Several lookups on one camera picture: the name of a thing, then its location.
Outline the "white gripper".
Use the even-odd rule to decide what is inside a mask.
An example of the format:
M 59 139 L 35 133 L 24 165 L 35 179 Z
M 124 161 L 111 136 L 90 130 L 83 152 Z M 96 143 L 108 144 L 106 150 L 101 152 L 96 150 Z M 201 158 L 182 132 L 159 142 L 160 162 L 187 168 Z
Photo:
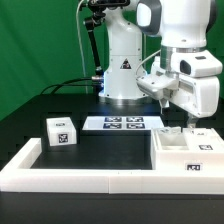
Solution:
M 219 90 L 220 84 L 216 76 L 192 78 L 180 75 L 178 89 L 172 92 L 169 101 L 190 113 L 188 114 L 187 127 L 194 128 L 196 117 L 210 117 L 216 112 Z M 169 101 L 166 99 L 159 101 L 162 115 L 169 112 Z

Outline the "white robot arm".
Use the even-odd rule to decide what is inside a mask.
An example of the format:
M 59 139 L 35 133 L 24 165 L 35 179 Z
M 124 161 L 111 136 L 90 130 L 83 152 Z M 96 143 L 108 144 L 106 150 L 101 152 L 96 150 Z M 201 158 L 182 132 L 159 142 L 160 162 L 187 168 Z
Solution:
M 188 113 L 189 127 L 218 106 L 223 65 L 207 49 L 216 20 L 216 0 L 131 0 L 128 23 L 117 6 L 106 8 L 109 67 L 100 100 L 135 104 L 152 98 L 165 109 Z

